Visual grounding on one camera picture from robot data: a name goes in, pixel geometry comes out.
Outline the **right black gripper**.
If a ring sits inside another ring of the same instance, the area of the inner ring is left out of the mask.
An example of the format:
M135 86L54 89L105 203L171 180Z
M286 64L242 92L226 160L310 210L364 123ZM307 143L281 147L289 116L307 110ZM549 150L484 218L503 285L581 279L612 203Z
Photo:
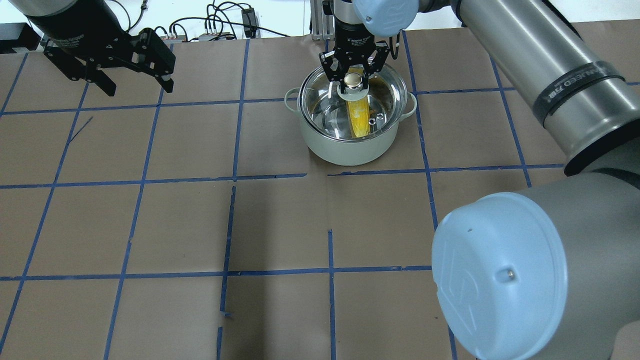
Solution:
M390 52L388 43L375 43L375 37L363 23L335 21L334 50L321 52L319 60L330 82L343 82L346 74L345 63L366 59L364 85L369 85L370 77L384 68Z

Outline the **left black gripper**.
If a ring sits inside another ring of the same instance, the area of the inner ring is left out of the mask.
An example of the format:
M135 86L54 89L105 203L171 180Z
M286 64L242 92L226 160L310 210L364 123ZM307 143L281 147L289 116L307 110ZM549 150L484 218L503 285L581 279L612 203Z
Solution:
M117 85L101 69L126 68L145 73L167 93L174 91L176 55L152 28L130 35L118 23L43 23L45 57L69 80L95 84L107 96Z

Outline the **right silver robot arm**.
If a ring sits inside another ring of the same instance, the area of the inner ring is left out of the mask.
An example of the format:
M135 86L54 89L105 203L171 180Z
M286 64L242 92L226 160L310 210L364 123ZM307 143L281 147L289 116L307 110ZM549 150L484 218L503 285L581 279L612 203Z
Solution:
M430 266L435 228L489 194L564 178L565 156L470 30L408 30L396 68L417 90L382 157L326 173L331 358L471 360Z

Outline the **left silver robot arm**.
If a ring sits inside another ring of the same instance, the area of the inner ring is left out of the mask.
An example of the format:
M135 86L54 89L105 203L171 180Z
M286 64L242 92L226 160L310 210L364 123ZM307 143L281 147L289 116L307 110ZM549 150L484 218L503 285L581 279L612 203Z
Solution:
M95 84L106 95L117 85L105 69L127 68L174 89L176 56L152 28L137 35L121 27L104 0L13 0L11 4L45 35L44 55L71 81Z

